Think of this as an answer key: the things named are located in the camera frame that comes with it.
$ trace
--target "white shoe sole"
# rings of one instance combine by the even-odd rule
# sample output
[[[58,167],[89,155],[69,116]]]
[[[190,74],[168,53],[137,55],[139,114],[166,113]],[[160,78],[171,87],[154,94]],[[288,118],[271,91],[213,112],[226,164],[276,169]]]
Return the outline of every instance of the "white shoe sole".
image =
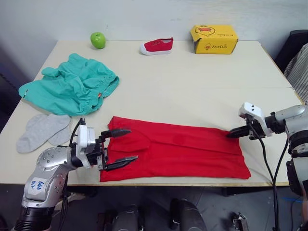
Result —
[[[168,50],[168,51],[147,51],[144,44],[142,44],[140,46],[140,52],[142,54],[145,54],[145,55],[154,55],[154,54],[170,54],[172,52],[172,49],[171,50]]]

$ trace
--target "red sneaker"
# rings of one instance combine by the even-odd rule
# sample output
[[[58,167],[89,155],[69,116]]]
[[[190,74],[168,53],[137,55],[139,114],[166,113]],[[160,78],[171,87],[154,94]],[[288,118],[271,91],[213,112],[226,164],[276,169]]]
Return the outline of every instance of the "red sneaker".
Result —
[[[145,55],[170,54],[172,51],[173,38],[161,38],[146,42],[140,46],[140,52]]]

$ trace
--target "striped cloth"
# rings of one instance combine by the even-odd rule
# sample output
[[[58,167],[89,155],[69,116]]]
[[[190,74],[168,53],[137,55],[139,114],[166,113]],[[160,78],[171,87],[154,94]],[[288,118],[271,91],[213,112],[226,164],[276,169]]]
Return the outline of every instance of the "striped cloth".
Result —
[[[308,43],[290,61],[284,75],[302,101],[308,101]]]

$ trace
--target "green apple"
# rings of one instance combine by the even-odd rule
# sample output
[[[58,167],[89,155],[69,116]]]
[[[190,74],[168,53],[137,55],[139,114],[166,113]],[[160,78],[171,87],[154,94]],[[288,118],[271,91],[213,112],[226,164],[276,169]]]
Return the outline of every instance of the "green apple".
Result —
[[[105,47],[106,39],[102,32],[94,32],[91,34],[91,43],[97,49],[102,49]]]

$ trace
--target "gray sock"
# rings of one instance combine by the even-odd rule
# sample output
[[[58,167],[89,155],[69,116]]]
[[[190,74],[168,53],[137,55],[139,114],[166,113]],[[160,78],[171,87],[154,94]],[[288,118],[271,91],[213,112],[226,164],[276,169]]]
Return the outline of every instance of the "gray sock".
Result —
[[[68,115],[35,116],[26,126],[26,132],[19,138],[16,148],[19,153],[34,151],[57,132],[66,128],[71,118]]]
[[[33,125],[40,122],[41,120],[44,120],[47,117],[45,114],[39,114],[32,119],[30,119],[26,125],[26,130],[29,130]],[[54,134],[50,139],[48,139],[48,142],[52,144],[53,146],[58,146],[60,144],[63,144],[65,142],[68,142],[71,138],[71,130],[69,129],[69,126],[65,127],[64,129],[60,130],[56,134]]]

